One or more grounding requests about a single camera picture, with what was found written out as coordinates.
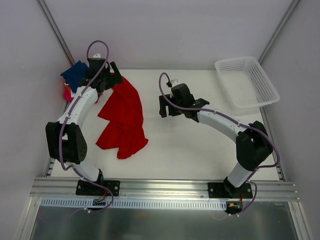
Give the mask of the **red t shirt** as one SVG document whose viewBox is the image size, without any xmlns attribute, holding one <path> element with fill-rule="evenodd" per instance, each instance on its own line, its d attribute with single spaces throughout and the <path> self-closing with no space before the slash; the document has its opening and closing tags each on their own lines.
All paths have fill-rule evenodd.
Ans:
<svg viewBox="0 0 320 240">
<path fill-rule="evenodd" d="M 117 158 L 124 160 L 143 149 L 149 140 L 143 129 L 143 107 L 138 91 L 126 78 L 112 90 L 98 113 L 99 118 L 109 123 L 96 145 L 103 150 L 117 148 Z"/>
</svg>

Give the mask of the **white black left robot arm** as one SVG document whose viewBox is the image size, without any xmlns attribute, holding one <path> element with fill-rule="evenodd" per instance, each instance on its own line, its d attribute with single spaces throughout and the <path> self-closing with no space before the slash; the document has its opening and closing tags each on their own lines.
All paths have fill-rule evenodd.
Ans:
<svg viewBox="0 0 320 240">
<path fill-rule="evenodd" d="M 49 156 L 60 162 L 63 170 L 73 169 L 93 195 L 104 191 L 101 170 L 86 161 L 88 145 L 82 125 L 90 108 L 107 91 L 124 82 L 115 62 L 101 57 L 88 59 L 89 67 L 80 80 L 75 97 L 64 114 L 45 127 Z"/>
</svg>

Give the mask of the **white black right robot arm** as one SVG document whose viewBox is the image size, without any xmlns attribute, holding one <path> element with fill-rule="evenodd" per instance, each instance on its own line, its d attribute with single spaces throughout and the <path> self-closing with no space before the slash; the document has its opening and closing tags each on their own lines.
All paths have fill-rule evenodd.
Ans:
<svg viewBox="0 0 320 240">
<path fill-rule="evenodd" d="M 273 153 L 273 146 L 261 122 L 242 123 L 219 113 L 209 101 L 195 99 L 185 83 L 177 84 L 171 87 L 169 94 L 159 96 L 159 114 L 163 118 L 184 115 L 212 127 L 235 143 L 237 163 L 216 190 L 222 198 L 239 198 L 247 179 Z"/>
</svg>

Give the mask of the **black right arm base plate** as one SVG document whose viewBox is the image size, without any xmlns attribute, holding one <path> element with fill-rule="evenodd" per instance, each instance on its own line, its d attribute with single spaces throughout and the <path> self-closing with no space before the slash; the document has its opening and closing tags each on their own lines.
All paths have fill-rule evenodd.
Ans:
<svg viewBox="0 0 320 240">
<path fill-rule="evenodd" d="M 235 188 L 225 187 L 223 182 L 208 182 L 207 191 L 210 199 L 252 199 L 253 191 L 249 183 L 244 183 L 242 186 Z"/>
</svg>

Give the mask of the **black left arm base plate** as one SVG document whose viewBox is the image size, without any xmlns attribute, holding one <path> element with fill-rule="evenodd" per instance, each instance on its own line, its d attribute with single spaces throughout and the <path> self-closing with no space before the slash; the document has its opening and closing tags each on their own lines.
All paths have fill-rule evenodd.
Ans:
<svg viewBox="0 0 320 240">
<path fill-rule="evenodd" d="M 77 182 L 75 194 L 77 196 L 111 196 L 111 194 L 107 190 L 105 190 L 105 188 L 107 188 L 113 194 L 113 196 L 118 197 L 120 191 L 120 183 L 121 182 L 119 180 L 103 180 L 101 184 L 103 186 L 102 188 L 87 181 L 79 180 Z"/>
</svg>

